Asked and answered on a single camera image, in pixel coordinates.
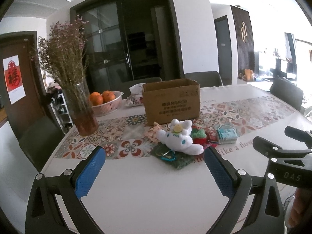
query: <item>glass vase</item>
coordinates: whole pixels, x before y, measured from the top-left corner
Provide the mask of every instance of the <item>glass vase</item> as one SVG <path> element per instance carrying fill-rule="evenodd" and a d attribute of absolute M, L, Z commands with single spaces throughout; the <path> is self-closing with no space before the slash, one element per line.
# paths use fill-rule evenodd
<path fill-rule="evenodd" d="M 92 110 L 90 93 L 85 81 L 62 90 L 69 114 L 79 134 L 81 136 L 93 134 L 99 128 L 99 124 Z"/>

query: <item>silver screw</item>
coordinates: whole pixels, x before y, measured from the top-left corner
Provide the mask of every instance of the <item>silver screw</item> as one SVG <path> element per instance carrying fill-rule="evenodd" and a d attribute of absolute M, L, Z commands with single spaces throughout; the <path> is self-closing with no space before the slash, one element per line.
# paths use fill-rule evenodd
<path fill-rule="evenodd" d="M 64 175 L 69 176 L 69 175 L 71 175 L 71 172 L 72 172 L 71 169 L 67 169 L 64 171 Z"/>
<path fill-rule="evenodd" d="M 241 176 L 244 176 L 244 175 L 246 175 L 246 171 L 243 170 L 243 169 L 239 169 L 238 170 L 238 174 L 241 175 Z"/>
<path fill-rule="evenodd" d="M 43 175 L 41 173 L 37 174 L 36 176 L 36 179 L 39 180 L 39 179 L 42 179 Z"/>
<path fill-rule="evenodd" d="M 274 175 L 272 173 L 268 173 L 268 178 L 274 179 Z"/>

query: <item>blue gripper pad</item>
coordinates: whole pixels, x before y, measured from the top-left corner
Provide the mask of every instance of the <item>blue gripper pad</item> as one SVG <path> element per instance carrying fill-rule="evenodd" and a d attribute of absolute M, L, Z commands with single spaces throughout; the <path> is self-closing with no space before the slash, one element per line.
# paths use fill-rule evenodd
<path fill-rule="evenodd" d="M 99 171 L 105 163 L 105 150 L 98 149 L 92 160 L 86 165 L 76 180 L 75 193 L 80 200 L 82 196 L 86 196 L 93 185 Z"/>
<path fill-rule="evenodd" d="M 210 148 L 205 149 L 204 159 L 222 195 L 231 199 L 235 194 L 232 179 Z"/>

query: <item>white plastic basket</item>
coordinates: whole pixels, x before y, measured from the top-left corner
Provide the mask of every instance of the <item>white plastic basket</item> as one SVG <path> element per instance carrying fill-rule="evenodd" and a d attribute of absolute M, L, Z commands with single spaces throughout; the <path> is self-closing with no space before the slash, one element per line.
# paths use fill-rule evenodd
<path fill-rule="evenodd" d="M 120 91 L 114 91 L 116 98 L 110 102 L 102 105 L 93 106 L 93 112 L 95 116 L 104 116 L 118 110 L 121 107 L 121 96 L 124 94 Z"/>

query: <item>dining table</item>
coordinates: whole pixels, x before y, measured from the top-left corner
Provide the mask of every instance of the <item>dining table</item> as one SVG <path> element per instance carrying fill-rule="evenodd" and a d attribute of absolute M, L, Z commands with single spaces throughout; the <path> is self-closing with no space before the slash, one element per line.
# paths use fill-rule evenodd
<path fill-rule="evenodd" d="M 268 159 L 254 150 L 252 141 L 261 136 L 284 149 L 307 149 L 284 134 L 286 126 L 312 130 L 302 114 L 270 93 L 249 84 L 200 89 L 200 115 L 192 119 L 203 129 L 217 124 L 235 127 L 234 144 L 216 146 L 218 153 L 236 169 L 263 177 Z M 74 169 L 96 146 L 106 152 L 106 161 L 87 196 L 81 201 L 105 234 L 204 234 L 228 203 L 221 194 L 203 157 L 175 170 L 149 152 L 156 143 L 144 134 L 144 106 L 127 107 L 125 100 L 115 112 L 97 117 L 99 128 L 82 137 L 74 126 L 63 138 L 42 173 L 58 176 Z M 169 124 L 163 124 L 166 130 Z M 295 187 L 278 183 L 285 209 Z M 57 201 L 70 230 L 77 229 L 59 195 Z M 241 229 L 254 195 L 247 199 L 233 229 Z"/>

